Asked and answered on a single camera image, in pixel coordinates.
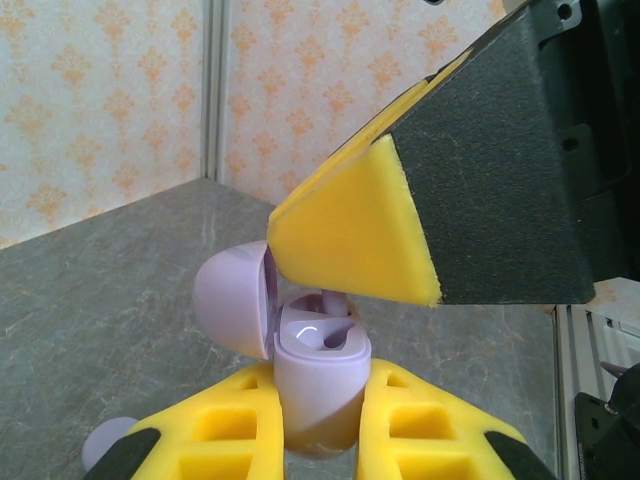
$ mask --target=wall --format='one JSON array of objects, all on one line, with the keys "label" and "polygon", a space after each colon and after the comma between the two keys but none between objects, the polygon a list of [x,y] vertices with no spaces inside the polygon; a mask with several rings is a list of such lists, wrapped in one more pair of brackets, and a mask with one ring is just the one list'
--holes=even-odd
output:
[{"label": "wall", "polygon": [[220,180],[272,203],[504,15],[501,0],[231,3]]},{"label": "wall", "polygon": [[0,3],[0,248],[200,175],[201,1]]}]

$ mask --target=yellow foam block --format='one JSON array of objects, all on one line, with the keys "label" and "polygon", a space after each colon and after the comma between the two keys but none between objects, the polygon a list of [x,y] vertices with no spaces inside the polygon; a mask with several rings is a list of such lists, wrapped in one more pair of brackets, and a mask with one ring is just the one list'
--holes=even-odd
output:
[{"label": "yellow foam block", "polygon": [[284,433],[273,366],[258,364],[138,422],[161,433],[133,480],[282,480]]},{"label": "yellow foam block", "polygon": [[485,439],[513,427],[392,363],[374,359],[365,390],[357,480],[513,480]]},{"label": "yellow foam block", "polygon": [[439,302],[426,237],[393,138],[384,133],[470,53],[389,104],[273,211],[267,239],[286,279],[404,303]]}]

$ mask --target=orange floral pattern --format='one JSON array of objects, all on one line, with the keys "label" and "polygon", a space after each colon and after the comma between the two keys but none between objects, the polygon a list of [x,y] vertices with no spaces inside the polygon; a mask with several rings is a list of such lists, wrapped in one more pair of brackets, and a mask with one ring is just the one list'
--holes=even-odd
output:
[{"label": "orange floral pattern", "polygon": [[203,2],[0,0],[0,249],[201,175],[203,24]]},{"label": "orange floral pattern", "polygon": [[240,0],[230,8],[221,179],[272,203],[504,16],[501,0]]}]

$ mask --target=gray marble tabletop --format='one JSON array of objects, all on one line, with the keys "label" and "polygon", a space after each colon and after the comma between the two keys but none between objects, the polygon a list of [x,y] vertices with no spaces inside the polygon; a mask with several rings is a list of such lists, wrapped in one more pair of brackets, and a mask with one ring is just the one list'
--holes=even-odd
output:
[{"label": "gray marble tabletop", "polygon": [[[271,209],[203,179],[0,251],[0,478],[81,479],[98,424],[144,418],[251,363],[204,337],[190,290],[212,254],[264,238]],[[355,302],[375,356],[512,424],[555,471],[547,314]],[[353,455],[288,455],[287,478],[351,478]]]}]

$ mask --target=yellow foam holder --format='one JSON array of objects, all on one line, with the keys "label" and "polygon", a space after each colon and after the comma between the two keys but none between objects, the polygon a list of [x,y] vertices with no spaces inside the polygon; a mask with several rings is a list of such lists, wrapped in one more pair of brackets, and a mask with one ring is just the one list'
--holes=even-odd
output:
[{"label": "yellow foam holder", "polygon": [[513,480],[485,438],[520,433],[390,362],[374,359],[365,390],[357,480]]},{"label": "yellow foam holder", "polygon": [[283,480],[284,431],[273,365],[247,367],[138,422],[160,431],[133,480]]},{"label": "yellow foam holder", "polygon": [[470,53],[394,100],[272,212],[267,240],[283,277],[404,303],[440,301],[427,236],[385,131]]}]

